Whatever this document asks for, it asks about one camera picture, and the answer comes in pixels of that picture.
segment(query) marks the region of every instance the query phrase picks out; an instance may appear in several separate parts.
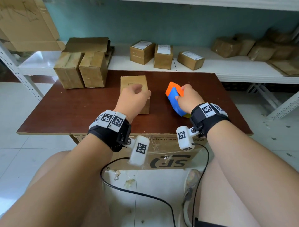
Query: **human hand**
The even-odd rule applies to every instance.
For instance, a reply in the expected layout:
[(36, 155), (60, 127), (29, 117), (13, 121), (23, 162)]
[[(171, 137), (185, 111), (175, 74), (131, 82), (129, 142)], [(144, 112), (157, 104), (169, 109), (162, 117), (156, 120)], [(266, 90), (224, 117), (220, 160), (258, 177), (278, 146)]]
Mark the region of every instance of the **human hand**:
[(131, 84), (125, 87), (113, 110), (126, 115), (130, 123), (132, 123), (133, 119), (140, 113), (147, 99), (152, 94), (150, 90), (141, 90), (141, 88), (142, 84)]
[(180, 108), (186, 113), (191, 114), (192, 110), (199, 104), (204, 103), (203, 98), (195, 91), (190, 84), (182, 86), (184, 97), (176, 96)]

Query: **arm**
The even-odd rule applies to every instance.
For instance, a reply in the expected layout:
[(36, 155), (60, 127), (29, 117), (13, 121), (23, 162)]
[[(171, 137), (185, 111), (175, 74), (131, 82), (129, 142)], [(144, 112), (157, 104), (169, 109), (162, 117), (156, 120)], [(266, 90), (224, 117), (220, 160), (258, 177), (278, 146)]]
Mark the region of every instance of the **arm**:
[[(185, 112), (204, 103), (190, 85), (182, 88), (184, 97), (177, 100)], [(229, 121), (214, 125), (207, 139), (228, 182), (261, 226), (299, 226), (295, 169)]]
[[(151, 95), (141, 84), (124, 88), (114, 111), (131, 123)], [(101, 169), (112, 150), (88, 134), (47, 174), (33, 184), (0, 219), (1, 227), (78, 226), (92, 202)]]

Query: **forearm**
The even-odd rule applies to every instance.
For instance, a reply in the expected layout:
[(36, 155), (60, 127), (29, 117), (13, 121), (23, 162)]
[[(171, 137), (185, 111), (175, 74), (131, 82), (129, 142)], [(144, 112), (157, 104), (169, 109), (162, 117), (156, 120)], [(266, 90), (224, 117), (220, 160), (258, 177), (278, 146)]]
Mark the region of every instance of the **forearm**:
[(0, 220), (1, 226), (77, 225), (92, 201), (94, 193), (89, 192), (95, 190), (100, 170), (111, 157), (111, 149), (88, 134), (25, 192)]
[(229, 121), (212, 127), (207, 139), (228, 182), (261, 226), (299, 226), (296, 170)]

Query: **thigh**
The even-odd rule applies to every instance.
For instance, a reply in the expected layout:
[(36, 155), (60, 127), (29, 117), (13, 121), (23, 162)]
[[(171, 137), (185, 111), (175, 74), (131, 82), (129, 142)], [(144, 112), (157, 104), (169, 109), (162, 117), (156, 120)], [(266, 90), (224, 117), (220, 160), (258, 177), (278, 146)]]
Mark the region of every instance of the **thigh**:
[(227, 181), (216, 158), (207, 167), (198, 195), (200, 221), (229, 227), (260, 227)]
[[(31, 187), (36, 183), (41, 177), (43, 177), (50, 169), (52, 169), (57, 163), (59, 163), (70, 151), (62, 151), (52, 155), (48, 158), (43, 165), (36, 172), (28, 187)], [(94, 195), (92, 195), (93, 200), (84, 217), (84, 221), (81, 227), (111, 227), (112, 221), (110, 218), (109, 207), (105, 199), (104, 190), (102, 187), (102, 181), (100, 177), (96, 179), (97, 185)]]

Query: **sf logo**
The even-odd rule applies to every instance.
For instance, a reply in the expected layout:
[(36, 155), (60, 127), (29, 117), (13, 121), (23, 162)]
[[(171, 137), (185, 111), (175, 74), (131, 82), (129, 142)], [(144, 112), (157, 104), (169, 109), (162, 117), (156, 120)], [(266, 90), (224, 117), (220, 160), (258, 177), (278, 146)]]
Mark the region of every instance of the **sf logo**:
[(169, 167), (183, 167), (189, 160), (191, 155), (172, 155), (171, 159), (168, 159), (168, 156), (160, 156), (158, 158), (154, 158), (150, 162), (150, 167), (152, 169), (156, 168), (169, 168)]

